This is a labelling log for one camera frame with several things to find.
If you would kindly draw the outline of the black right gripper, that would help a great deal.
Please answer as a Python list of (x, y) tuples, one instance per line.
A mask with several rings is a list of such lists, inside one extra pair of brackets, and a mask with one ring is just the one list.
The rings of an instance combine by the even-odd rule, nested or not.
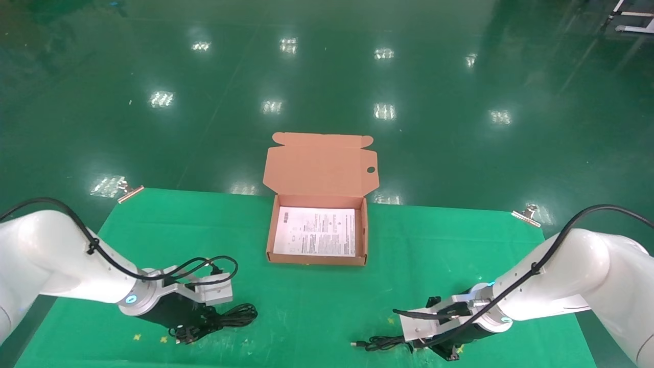
[[(441, 303), (441, 296), (430, 296), (426, 308)], [(474, 323), (464, 326), (467, 318), (415, 319), (415, 347), (430, 349), (445, 361), (458, 361), (460, 348), (478, 340), (495, 335), (495, 326), (483, 323), (477, 319)]]

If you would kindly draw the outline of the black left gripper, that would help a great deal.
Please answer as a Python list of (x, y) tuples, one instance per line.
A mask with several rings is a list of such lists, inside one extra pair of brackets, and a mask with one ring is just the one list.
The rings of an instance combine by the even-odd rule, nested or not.
[(162, 296), (154, 307), (137, 318), (174, 329), (177, 344), (192, 344), (205, 337), (205, 329), (201, 327), (204, 324), (224, 324), (224, 317), (215, 307), (195, 302), (180, 294)]

